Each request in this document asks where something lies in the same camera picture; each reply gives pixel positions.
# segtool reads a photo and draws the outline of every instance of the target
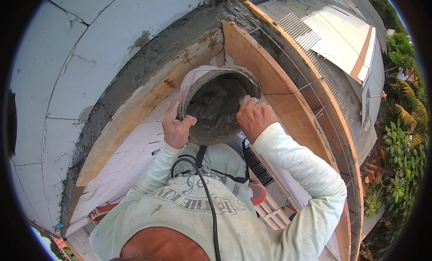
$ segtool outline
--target man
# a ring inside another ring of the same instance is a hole
[[[91,233],[91,248],[102,261],[216,260],[212,213],[202,181],[186,161],[171,175],[179,156],[197,156],[199,150],[194,144],[183,148],[197,120],[189,115],[182,122],[176,119],[180,98],[162,116],[165,136],[160,152]],[[205,170],[216,212],[221,260],[316,260],[342,214],[347,196],[343,180],[286,135],[264,102],[246,96],[237,121],[254,149],[289,172],[312,199],[289,226],[268,232],[256,216],[247,181],[237,180],[246,172],[241,154],[226,144],[209,146],[200,170]]]

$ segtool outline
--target light green shirt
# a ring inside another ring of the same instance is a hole
[[[289,172],[312,199],[289,226],[268,232],[257,219],[247,183],[235,183],[211,171],[204,174],[217,214],[221,259],[316,260],[339,222],[347,196],[345,183],[324,160],[286,135],[279,123],[270,125],[253,147],[267,162]],[[212,214],[199,176],[171,178],[177,157],[196,156],[197,152],[197,145],[176,150],[162,143],[135,187],[91,233],[90,246],[101,261],[119,257],[133,235],[152,226],[185,234],[215,260]],[[225,144],[209,146],[202,163],[233,177],[244,176],[246,168],[241,157]],[[176,172],[189,167],[181,162]]]

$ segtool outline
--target metal grate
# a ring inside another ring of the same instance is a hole
[[[264,187],[274,181],[249,147],[246,148],[245,151],[245,160],[252,172],[260,180]]]

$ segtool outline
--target dirty hand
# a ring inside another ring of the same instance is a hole
[[[181,149],[186,144],[189,137],[189,128],[197,123],[197,119],[191,115],[187,115],[183,121],[177,119],[178,105],[186,90],[187,88],[182,89],[177,94],[161,119],[165,142],[175,149]]]
[[[273,108],[263,101],[246,95],[240,104],[237,121],[251,144],[271,124],[277,122]]]

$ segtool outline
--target bucket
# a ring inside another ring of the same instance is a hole
[[[264,200],[266,200],[266,196],[267,196],[266,188],[256,182],[249,183],[248,187],[252,189],[252,197],[251,197],[252,204],[254,204],[254,206],[261,205],[264,202]]]
[[[197,119],[189,129],[189,141],[200,146],[221,143],[239,134],[236,114],[240,100],[247,94],[261,97],[261,85],[253,74],[235,65],[200,66],[186,75],[181,86],[185,85],[188,91],[179,104],[178,118],[191,115]]]

